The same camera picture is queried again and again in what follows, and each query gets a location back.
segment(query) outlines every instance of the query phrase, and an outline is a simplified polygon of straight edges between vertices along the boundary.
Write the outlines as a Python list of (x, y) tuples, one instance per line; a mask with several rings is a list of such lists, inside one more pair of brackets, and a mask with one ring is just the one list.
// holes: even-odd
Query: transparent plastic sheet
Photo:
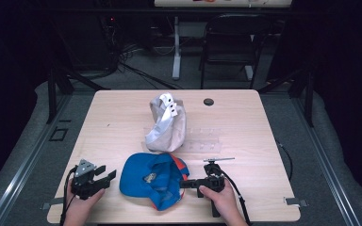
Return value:
[[(151, 128), (143, 128), (148, 134)], [(216, 128), (187, 128), (186, 137), (181, 147), (175, 153), (219, 153), (222, 150), (220, 142), (221, 129)], [(150, 153), (146, 143), (141, 143), (144, 152)]]

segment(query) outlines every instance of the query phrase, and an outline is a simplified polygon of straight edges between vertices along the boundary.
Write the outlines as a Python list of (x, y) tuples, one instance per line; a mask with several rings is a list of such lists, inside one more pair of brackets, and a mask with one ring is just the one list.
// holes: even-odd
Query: wrist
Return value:
[(67, 214), (63, 226), (83, 226), (88, 215)]
[(242, 225), (246, 226), (246, 225), (248, 225), (240, 213), (231, 215), (228, 218), (225, 218), (224, 221), (227, 226), (242, 226)]

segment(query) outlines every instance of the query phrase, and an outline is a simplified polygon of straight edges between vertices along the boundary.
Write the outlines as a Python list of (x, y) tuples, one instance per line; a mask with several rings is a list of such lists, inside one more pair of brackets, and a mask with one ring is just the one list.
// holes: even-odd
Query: cap logo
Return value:
[(145, 180), (145, 182), (148, 184), (150, 184), (155, 179), (156, 179), (156, 174), (154, 172), (150, 173), (149, 175), (143, 178), (143, 180)]

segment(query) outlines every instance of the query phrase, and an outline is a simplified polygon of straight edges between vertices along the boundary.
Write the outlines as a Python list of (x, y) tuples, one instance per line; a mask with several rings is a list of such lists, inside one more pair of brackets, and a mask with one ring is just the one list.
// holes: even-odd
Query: black cable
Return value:
[(103, 78), (103, 77), (107, 77), (113, 73), (115, 73), (117, 71), (117, 68), (111, 68), (111, 69), (107, 69), (104, 72), (98, 73), (98, 74), (94, 74), (94, 75), (83, 75), (83, 77), (88, 78), (90, 80), (94, 80), (97, 78)]
[(157, 86), (155, 86), (155, 84), (153, 84), (151, 81), (149, 81), (146, 77), (141, 76), (141, 78), (142, 78), (143, 80), (145, 80), (145, 82), (147, 82), (147, 83), (151, 84), (151, 85), (152, 85), (152, 87), (154, 87), (155, 89), (158, 89), (158, 87), (157, 87)]
[(70, 169), (69, 174), (67, 174), (66, 181), (64, 182), (63, 208), (62, 208), (61, 215), (60, 215), (60, 226), (62, 226), (64, 224), (64, 220), (66, 220), (66, 212), (69, 209), (70, 203), (73, 201), (73, 199), (75, 197), (75, 195), (74, 195), (73, 199), (71, 199), (69, 204), (66, 205), (67, 204), (67, 186), (69, 184), (70, 175), (72, 175), (72, 173), (74, 173), (76, 171), (76, 169), (77, 169), (77, 166)]
[(133, 73), (136, 73), (136, 74), (138, 74), (138, 75), (140, 75), (142, 77), (149, 78), (149, 79), (157, 82), (158, 84), (161, 84), (161, 85), (163, 85), (163, 86), (165, 86), (165, 87), (167, 87), (169, 89), (183, 89), (182, 87), (180, 87), (180, 86), (178, 86), (176, 84), (169, 83), (169, 82), (166, 82), (166, 81), (161, 80), (159, 78), (153, 77), (152, 75), (149, 75), (149, 74), (147, 74), (145, 72), (142, 72), (142, 71), (140, 71), (140, 70), (138, 70), (136, 68), (133, 68), (133, 67), (131, 67), (129, 65), (126, 65), (125, 63), (120, 62), (120, 64), (123, 65), (127, 70), (129, 70), (129, 71), (131, 71)]
[(292, 164), (292, 158), (289, 155), (289, 152), (287, 151), (287, 149), (284, 147), (284, 145), (278, 141), (277, 139), (275, 140), (275, 142), (277, 142), (278, 146), (281, 147), (282, 150), (284, 150), (284, 152), (287, 154), (288, 160), (289, 160), (289, 165), (290, 165), (290, 173), (288, 176), (289, 181), (292, 180), (292, 173), (293, 173), (293, 164)]
[(231, 185), (234, 187), (235, 191), (238, 194), (238, 198), (239, 198), (239, 202), (240, 202), (240, 206), (242, 207), (242, 212), (243, 212), (243, 216), (245, 216), (245, 221), (249, 226), (252, 226), (253, 224), (251, 223), (249, 216), (248, 216), (248, 211), (246, 210), (246, 204), (245, 204), (245, 200), (243, 199), (242, 195), (240, 194), (237, 185), (235, 184), (235, 182), (231, 179), (231, 177), (228, 176), (227, 173), (225, 173), (222, 169), (220, 168), (216, 168), (213, 167), (216, 170), (219, 170), (222, 174), (224, 174), (224, 176), (228, 179), (228, 181), (231, 183)]

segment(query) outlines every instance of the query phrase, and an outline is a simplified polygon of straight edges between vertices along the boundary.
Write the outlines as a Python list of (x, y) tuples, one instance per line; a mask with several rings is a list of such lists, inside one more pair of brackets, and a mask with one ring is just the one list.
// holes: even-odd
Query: black circular hole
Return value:
[(204, 99), (204, 104), (205, 105), (214, 105), (214, 101), (213, 101), (213, 99), (206, 98), (206, 99)]

